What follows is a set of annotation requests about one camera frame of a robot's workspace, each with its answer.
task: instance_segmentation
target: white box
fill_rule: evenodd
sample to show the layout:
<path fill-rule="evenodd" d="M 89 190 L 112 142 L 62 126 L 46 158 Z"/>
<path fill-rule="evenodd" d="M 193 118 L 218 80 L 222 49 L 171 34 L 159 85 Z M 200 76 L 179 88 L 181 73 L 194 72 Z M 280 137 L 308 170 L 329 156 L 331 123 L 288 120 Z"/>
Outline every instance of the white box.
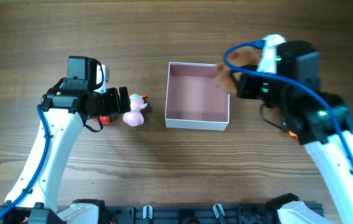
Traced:
<path fill-rule="evenodd" d="M 167 128 L 225 130 L 230 96 L 215 86 L 216 74 L 214 64 L 169 62 Z"/>

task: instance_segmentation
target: pink plush toy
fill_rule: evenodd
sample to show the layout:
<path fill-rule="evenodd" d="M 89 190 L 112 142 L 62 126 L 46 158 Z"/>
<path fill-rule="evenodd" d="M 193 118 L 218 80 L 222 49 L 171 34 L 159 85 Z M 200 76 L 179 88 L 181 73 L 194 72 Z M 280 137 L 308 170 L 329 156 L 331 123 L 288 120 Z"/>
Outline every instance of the pink plush toy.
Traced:
<path fill-rule="evenodd" d="M 131 99 L 131 112 L 125 113 L 122 120 L 126 124 L 135 127 L 144 123 L 144 118 L 140 110 L 145 109 L 147 103 L 144 103 L 143 97 L 138 94 L 132 94 L 129 98 Z"/>

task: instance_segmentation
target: blue cable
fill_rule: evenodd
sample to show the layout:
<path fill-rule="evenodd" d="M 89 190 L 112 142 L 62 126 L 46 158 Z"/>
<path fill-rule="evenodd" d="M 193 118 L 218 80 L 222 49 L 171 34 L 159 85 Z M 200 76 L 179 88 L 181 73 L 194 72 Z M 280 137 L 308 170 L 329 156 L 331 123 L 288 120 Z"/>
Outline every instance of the blue cable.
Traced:
<path fill-rule="evenodd" d="M 42 154 L 42 158 L 40 158 L 38 167 L 37 167 L 34 175 L 32 176 L 31 180 L 29 181 L 27 187 L 25 188 L 25 190 L 23 190 L 21 192 L 21 194 L 20 194 L 20 196 L 18 196 L 18 198 L 16 198 L 10 205 L 8 205 L 3 211 L 0 212 L 0 220 L 2 220 L 27 195 L 27 193 L 30 191 L 33 184 L 37 180 L 38 175 L 39 175 L 40 171 L 42 170 L 42 167 L 44 166 L 44 163 L 46 160 L 46 155 L 49 150 L 50 131 L 49 131 L 49 127 L 46 123 L 45 116 L 40 108 L 40 105 L 37 105 L 37 110 L 38 110 L 39 118 L 42 121 L 42 124 L 44 125 L 44 130 L 45 130 L 45 148 L 44 148 L 44 152 Z"/>
<path fill-rule="evenodd" d="M 332 124 L 334 126 L 334 129 L 336 130 L 336 133 L 339 136 L 339 139 L 341 140 L 342 145 L 344 146 L 345 152 L 347 154 L 348 159 L 351 161 L 352 164 L 352 168 L 353 168 L 353 155 L 351 150 L 349 149 L 349 146 L 346 142 L 346 139 L 344 137 L 344 135 L 342 134 L 342 129 L 339 126 L 339 122 L 337 120 L 337 116 L 336 114 L 333 112 L 331 106 L 324 100 L 322 99 L 317 93 L 315 93 L 314 91 L 312 91 L 311 89 L 309 89 L 308 87 L 306 87 L 305 85 L 303 85 L 300 82 L 297 82 L 296 80 L 292 80 L 290 78 L 287 77 L 283 77 L 281 75 L 277 75 L 277 74 L 270 74 L 270 73 L 263 73 L 263 72 L 257 72 L 257 71 L 253 71 L 253 70 L 249 70 L 246 68 L 240 68 L 238 66 L 235 66 L 233 64 L 231 64 L 227 57 L 229 54 L 231 54 L 233 51 L 241 48 L 241 47 L 254 47 L 257 49 L 262 49 L 265 46 L 265 41 L 264 40 L 256 40 L 253 42 L 249 42 L 249 43 L 244 43 L 244 44 L 240 44 L 237 45 L 235 47 L 232 47 L 231 49 L 227 50 L 224 54 L 224 62 L 225 64 L 231 68 L 234 71 L 237 72 L 242 72 L 244 74 L 248 74 L 248 75 L 253 75 L 256 77 L 260 77 L 260 78 L 268 78 L 268 79 L 272 79 L 272 80 L 278 80 L 284 83 L 288 83 L 290 85 L 293 85 L 295 87 L 300 88 L 301 90 L 303 90 L 304 92 L 306 92 L 309 96 L 311 96 L 312 98 L 314 98 L 316 101 L 318 101 L 324 109 L 328 110 L 329 112 L 329 116 L 331 118 Z"/>

